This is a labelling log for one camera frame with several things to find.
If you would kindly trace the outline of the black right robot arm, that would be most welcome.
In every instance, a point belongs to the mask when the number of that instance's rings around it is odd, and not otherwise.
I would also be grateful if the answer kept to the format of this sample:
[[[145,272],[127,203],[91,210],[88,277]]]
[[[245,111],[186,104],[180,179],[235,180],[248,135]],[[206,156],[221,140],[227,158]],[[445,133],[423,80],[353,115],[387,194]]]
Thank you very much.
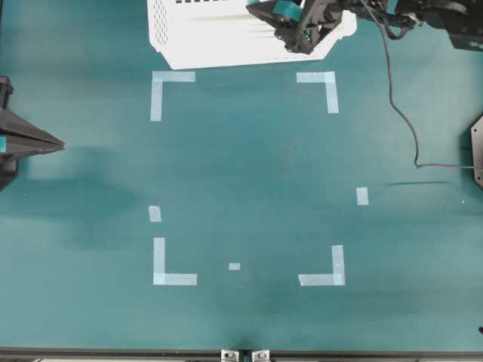
[[[392,14],[388,7],[388,1],[309,0],[254,1],[246,9],[270,25],[295,54],[311,54],[342,23],[346,11],[376,23],[392,40],[425,23],[446,31],[456,49],[482,50],[481,1],[397,1]]]

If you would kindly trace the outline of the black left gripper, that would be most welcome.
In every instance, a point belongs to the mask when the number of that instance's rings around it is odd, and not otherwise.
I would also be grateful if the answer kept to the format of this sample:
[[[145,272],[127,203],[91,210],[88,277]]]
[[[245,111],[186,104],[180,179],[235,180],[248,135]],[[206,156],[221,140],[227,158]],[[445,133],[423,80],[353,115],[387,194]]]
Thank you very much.
[[[9,157],[29,157],[63,151],[65,143],[50,133],[37,128],[8,109],[14,88],[9,77],[1,76],[1,191],[17,177],[17,161]],[[8,145],[7,135],[38,140],[54,145]]]

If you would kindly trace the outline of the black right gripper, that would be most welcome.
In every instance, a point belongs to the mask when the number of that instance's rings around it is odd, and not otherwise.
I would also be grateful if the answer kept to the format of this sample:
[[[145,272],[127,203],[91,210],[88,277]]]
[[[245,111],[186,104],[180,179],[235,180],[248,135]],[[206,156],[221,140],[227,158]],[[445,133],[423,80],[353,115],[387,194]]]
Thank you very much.
[[[275,27],[275,37],[295,54],[311,54],[340,25],[339,1],[250,1],[249,14]]]

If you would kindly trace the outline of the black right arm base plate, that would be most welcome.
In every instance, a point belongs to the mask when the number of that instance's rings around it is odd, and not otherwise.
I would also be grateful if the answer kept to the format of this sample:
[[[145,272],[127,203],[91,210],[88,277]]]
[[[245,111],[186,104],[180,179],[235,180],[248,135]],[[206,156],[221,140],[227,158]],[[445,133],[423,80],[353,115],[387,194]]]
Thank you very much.
[[[471,127],[471,144],[473,159],[473,174],[475,182],[483,186],[483,116],[481,116]]]

